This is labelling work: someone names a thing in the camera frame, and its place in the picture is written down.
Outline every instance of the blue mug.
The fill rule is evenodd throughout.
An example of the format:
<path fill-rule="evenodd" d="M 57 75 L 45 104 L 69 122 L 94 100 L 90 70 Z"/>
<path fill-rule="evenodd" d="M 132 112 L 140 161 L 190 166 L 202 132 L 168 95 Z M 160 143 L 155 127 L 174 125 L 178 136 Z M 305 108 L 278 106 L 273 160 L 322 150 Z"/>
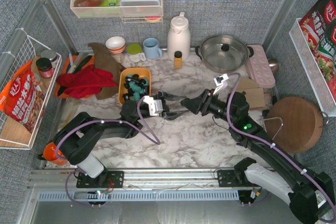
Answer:
<path fill-rule="evenodd" d="M 162 57 L 162 50 L 159 41 L 155 38 L 147 38 L 143 42 L 143 51 L 147 59 L 157 59 Z"/>

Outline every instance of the stainless steel pot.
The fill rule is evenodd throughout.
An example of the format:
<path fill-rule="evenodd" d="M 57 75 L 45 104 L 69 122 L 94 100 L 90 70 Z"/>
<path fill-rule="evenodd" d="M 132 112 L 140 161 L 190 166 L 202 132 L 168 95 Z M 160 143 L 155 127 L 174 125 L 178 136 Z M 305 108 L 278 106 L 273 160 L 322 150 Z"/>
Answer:
<path fill-rule="evenodd" d="M 252 47 L 245 46 L 239 39 L 229 35 L 207 38 L 195 51 L 207 68 L 217 73 L 229 73 L 238 69 L 254 54 Z"/>

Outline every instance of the wooden cutting board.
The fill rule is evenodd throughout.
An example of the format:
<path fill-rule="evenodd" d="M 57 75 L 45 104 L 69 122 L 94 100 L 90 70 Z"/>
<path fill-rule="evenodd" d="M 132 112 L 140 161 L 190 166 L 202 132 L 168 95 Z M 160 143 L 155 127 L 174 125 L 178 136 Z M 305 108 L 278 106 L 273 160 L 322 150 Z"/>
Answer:
<path fill-rule="evenodd" d="M 274 138 L 288 153 L 301 153 L 312 148 L 323 130 L 320 110 L 301 97 L 286 97 L 273 105 L 266 118 L 281 117 L 283 127 Z M 280 127 L 277 119 L 265 121 L 267 134 L 273 137 Z"/>

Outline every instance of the marble countertop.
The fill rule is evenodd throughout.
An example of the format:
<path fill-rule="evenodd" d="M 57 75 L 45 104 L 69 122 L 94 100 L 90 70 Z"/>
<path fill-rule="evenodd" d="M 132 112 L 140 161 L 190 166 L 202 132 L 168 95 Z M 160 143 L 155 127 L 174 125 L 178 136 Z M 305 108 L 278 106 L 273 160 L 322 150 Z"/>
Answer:
<path fill-rule="evenodd" d="M 218 75 L 205 67 L 196 55 L 183 62 L 182 69 L 174 69 L 166 54 L 160 59 L 132 63 L 125 58 L 125 67 L 145 67 L 152 74 L 152 94 L 159 90 L 185 95 L 189 98 L 200 95 L 205 88 L 215 88 L 213 78 Z M 245 67 L 238 70 L 248 76 Z M 220 91 L 219 98 L 226 101 L 236 77 L 229 80 L 229 87 Z M 171 111 L 182 109 L 179 102 L 167 102 Z M 98 118 L 118 118 L 121 105 L 118 95 L 98 101 L 95 96 L 81 99 L 77 111 L 87 112 Z M 260 124 L 261 111 L 250 111 L 250 116 Z M 138 134 L 131 139 L 108 138 L 100 140 L 92 153 L 107 168 L 200 168 L 233 167 L 245 157 L 251 157 L 261 165 L 268 166 L 258 155 L 237 146 L 229 132 L 215 125 L 211 115 L 187 113 L 174 121 L 159 117 L 146 119 L 158 136 L 161 145 L 155 145 Z M 226 122 L 217 119 L 217 124 L 228 128 Z M 46 168 L 66 168 L 47 162 Z"/>

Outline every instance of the snack bag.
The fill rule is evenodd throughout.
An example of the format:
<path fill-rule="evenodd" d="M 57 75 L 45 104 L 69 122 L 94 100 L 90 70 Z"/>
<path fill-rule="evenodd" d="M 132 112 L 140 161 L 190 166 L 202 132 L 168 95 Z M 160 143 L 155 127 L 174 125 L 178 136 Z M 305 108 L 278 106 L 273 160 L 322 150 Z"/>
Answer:
<path fill-rule="evenodd" d="M 336 19 L 330 23 L 314 51 L 315 59 L 336 98 Z"/>
<path fill-rule="evenodd" d="M 21 123 L 30 133 L 42 108 L 44 95 L 37 91 L 35 76 L 30 69 L 32 61 L 23 65 L 13 75 L 0 93 L 0 110 Z"/>
<path fill-rule="evenodd" d="M 336 0 L 318 0 L 299 24 L 310 50 L 314 52 L 327 26 L 336 18 Z"/>

